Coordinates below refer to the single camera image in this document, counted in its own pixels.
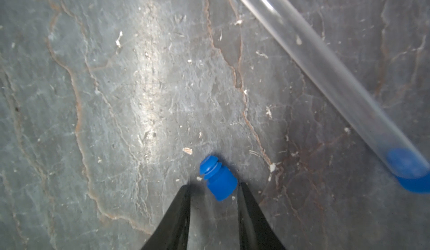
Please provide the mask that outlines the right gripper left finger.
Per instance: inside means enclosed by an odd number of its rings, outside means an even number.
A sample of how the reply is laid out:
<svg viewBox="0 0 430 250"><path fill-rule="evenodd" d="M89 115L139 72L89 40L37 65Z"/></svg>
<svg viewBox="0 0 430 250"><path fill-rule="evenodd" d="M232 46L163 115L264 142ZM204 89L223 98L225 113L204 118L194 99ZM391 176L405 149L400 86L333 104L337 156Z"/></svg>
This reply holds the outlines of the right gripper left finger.
<svg viewBox="0 0 430 250"><path fill-rule="evenodd" d="M183 185L153 235L141 250L186 250L188 245L191 186Z"/></svg>

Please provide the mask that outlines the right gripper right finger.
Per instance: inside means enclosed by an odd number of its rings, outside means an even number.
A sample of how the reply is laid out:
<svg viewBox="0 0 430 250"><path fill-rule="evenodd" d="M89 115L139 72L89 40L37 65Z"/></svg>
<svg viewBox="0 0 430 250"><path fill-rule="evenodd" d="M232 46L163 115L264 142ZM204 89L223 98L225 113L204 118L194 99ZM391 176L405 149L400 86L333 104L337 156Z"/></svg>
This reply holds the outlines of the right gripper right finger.
<svg viewBox="0 0 430 250"><path fill-rule="evenodd" d="M284 250L247 184L240 183L237 194L239 242L242 250Z"/></svg>

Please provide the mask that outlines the blue stopper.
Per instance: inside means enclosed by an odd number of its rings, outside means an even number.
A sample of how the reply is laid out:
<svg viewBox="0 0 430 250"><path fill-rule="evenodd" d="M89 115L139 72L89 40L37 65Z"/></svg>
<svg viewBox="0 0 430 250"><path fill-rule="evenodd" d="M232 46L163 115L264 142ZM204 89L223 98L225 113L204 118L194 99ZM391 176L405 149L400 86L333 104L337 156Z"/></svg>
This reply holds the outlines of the blue stopper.
<svg viewBox="0 0 430 250"><path fill-rule="evenodd" d="M216 156L208 156L199 166L199 173L217 201L228 198L238 185L237 178Z"/></svg>
<svg viewBox="0 0 430 250"><path fill-rule="evenodd" d="M430 193L430 164L410 149L388 151L387 163L400 185L417 194Z"/></svg>

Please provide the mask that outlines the clear test tube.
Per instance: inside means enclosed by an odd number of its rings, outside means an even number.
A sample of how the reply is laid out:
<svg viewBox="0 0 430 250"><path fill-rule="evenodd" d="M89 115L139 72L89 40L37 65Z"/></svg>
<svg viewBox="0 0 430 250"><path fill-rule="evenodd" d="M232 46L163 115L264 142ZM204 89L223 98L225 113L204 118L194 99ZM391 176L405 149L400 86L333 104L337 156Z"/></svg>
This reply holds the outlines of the clear test tube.
<svg viewBox="0 0 430 250"><path fill-rule="evenodd" d="M425 159L289 0L241 1L392 173L391 149Z"/></svg>

